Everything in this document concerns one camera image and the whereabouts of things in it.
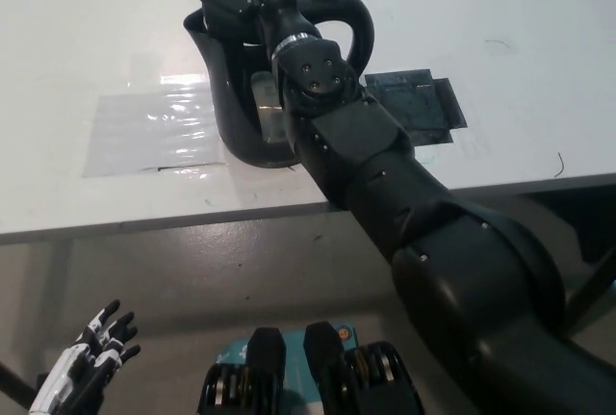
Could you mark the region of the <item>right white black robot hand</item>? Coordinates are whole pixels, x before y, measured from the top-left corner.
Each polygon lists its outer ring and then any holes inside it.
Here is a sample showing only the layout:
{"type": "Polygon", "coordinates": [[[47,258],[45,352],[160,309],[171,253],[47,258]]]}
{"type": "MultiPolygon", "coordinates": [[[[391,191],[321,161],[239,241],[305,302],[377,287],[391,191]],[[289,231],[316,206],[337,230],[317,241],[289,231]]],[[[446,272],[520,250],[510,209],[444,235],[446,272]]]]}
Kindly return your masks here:
{"type": "Polygon", "coordinates": [[[261,43],[273,54],[285,39],[321,34],[299,10],[297,0],[199,0],[213,36],[261,43]]]}

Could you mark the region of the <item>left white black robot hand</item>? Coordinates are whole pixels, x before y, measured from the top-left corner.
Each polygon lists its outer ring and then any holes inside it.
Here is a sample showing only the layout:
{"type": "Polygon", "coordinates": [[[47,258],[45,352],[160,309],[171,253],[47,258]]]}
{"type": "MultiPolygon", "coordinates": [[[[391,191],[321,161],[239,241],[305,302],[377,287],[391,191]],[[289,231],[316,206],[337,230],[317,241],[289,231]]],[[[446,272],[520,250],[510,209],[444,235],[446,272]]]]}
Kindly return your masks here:
{"type": "Polygon", "coordinates": [[[105,388],[141,351],[140,345],[131,343],[138,333],[132,325],[135,314],[115,318],[119,307],[117,299],[103,307],[62,352],[30,404],[31,414],[99,412],[105,388]]]}

